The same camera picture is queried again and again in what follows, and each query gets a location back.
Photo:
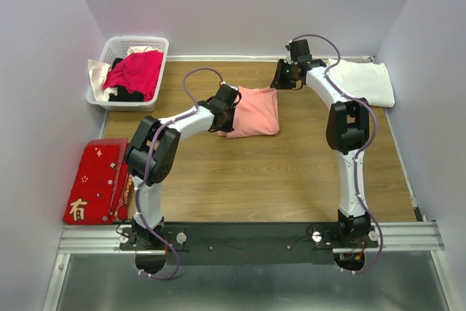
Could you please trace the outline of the cream white garment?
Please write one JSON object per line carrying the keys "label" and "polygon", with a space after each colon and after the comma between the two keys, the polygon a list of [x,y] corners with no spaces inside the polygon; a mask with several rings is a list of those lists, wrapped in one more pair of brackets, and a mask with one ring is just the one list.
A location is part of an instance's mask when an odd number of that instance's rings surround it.
{"label": "cream white garment", "polygon": [[[127,51],[127,56],[132,54],[132,53],[137,53],[137,52],[148,52],[148,51],[160,51],[163,53],[164,57],[164,52],[158,49],[154,49],[153,47],[146,46],[146,47],[131,47]],[[90,79],[90,85],[92,88],[92,95],[96,101],[100,102],[112,102],[109,101],[109,94],[112,92],[110,89],[103,89],[103,84],[106,80],[107,74],[111,69],[112,64],[108,63],[101,63],[98,61],[94,60],[89,60],[88,61],[88,74],[89,74],[89,79]]]}

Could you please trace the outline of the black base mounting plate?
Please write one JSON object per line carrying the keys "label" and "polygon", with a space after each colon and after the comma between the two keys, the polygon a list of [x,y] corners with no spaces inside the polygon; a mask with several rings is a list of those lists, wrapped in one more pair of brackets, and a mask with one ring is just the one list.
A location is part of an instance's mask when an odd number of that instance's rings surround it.
{"label": "black base mounting plate", "polygon": [[183,266],[246,264],[332,264],[339,251],[377,248],[367,233],[344,236],[335,222],[166,221],[155,232],[171,252],[136,223],[123,229],[120,249],[161,253],[163,262]]}

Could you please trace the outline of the aluminium frame rail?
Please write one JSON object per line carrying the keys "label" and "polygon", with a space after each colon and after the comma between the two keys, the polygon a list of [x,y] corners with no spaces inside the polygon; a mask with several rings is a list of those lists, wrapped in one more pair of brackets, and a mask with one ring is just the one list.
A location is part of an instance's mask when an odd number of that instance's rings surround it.
{"label": "aluminium frame rail", "polygon": [[63,229],[45,310],[447,310],[434,222],[388,222],[332,264],[183,266],[120,249],[124,225]]}

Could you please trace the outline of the white plastic laundry basket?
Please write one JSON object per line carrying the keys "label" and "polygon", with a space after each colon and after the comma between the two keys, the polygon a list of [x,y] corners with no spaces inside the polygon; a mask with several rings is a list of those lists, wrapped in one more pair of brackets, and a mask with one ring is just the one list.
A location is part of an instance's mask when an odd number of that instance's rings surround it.
{"label": "white plastic laundry basket", "polygon": [[87,93],[87,102],[92,105],[101,106],[109,111],[153,111],[159,95],[160,85],[162,83],[163,72],[167,58],[169,41],[165,38],[154,36],[115,36],[109,39],[100,55],[98,62],[112,64],[116,58],[125,58],[127,51],[131,47],[150,46],[164,52],[162,68],[159,74],[156,92],[154,97],[148,102],[123,103],[123,102],[100,102],[96,101],[92,95],[92,88]]}

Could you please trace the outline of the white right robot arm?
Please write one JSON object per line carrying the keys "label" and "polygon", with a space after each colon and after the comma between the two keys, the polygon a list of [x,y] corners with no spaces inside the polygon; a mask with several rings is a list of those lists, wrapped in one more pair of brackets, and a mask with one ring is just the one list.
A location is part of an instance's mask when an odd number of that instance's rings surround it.
{"label": "white right robot arm", "polygon": [[331,69],[341,61],[326,65],[312,57],[306,36],[291,39],[288,54],[277,63],[270,85],[276,90],[312,89],[328,108],[325,131],[327,144],[338,160],[341,188],[338,219],[331,226],[333,241],[350,247],[371,231],[364,180],[365,148],[374,139],[370,136],[369,119],[374,115],[364,98],[355,98],[331,78]]}

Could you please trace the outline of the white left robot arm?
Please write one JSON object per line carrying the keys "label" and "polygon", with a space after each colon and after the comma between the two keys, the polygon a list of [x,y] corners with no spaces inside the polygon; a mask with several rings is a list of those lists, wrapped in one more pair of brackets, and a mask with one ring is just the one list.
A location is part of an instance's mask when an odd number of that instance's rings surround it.
{"label": "white left robot arm", "polygon": [[220,84],[216,94],[172,117],[144,117],[127,147],[128,165],[135,191],[132,231],[146,249],[167,246],[158,228],[163,222],[162,182],[172,170],[181,142],[198,133],[233,130],[234,114],[242,99],[238,88]]}

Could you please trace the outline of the magenta t shirt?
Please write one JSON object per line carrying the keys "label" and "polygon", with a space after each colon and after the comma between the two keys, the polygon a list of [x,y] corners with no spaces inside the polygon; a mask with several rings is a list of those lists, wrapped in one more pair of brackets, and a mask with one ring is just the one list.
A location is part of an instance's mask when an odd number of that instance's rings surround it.
{"label": "magenta t shirt", "polygon": [[137,52],[118,62],[107,74],[103,89],[110,89],[109,101],[147,102],[156,92],[163,53]]}

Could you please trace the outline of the red printed cloth bag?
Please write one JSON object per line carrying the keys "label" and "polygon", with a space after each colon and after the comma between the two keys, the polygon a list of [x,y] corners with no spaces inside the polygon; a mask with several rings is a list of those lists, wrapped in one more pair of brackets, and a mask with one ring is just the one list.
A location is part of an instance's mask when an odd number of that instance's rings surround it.
{"label": "red printed cloth bag", "polygon": [[63,222],[107,225],[128,219],[133,182],[124,161],[126,138],[90,141],[84,148]]}

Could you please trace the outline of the salmon pink t shirt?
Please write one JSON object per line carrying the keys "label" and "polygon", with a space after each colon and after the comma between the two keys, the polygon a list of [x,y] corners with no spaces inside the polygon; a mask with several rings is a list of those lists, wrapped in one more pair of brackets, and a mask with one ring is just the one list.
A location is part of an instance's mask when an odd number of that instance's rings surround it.
{"label": "salmon pink t shirt", "polygon": [[239,86],[239,91],[242,97],[234,113],[233,131],[218,131],[218,135],[225,138],[277,135],[280,123],[276,89]]}

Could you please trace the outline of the folded white t shirt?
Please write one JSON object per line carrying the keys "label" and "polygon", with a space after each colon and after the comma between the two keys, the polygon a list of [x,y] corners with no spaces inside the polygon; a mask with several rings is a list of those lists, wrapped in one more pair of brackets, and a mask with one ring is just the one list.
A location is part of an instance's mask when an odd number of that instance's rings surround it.
{"label": "folded white t shirt", "polygon": [[340,60],[329,76],[346,94],[365,98],[370,106],[392,108],[395,96],[385,64]]}

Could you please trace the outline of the black garment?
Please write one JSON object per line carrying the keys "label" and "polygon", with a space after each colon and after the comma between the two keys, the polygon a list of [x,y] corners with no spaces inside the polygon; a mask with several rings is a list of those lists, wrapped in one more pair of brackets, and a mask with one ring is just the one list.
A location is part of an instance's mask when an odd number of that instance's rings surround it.
{"label": "black garment", "polygon": [[144,102],[146,83],[137,63],[131,60],[124,63],[123,58],[116,58],[106,77],[106,87],[113,90],[109,100],[116,102]]}

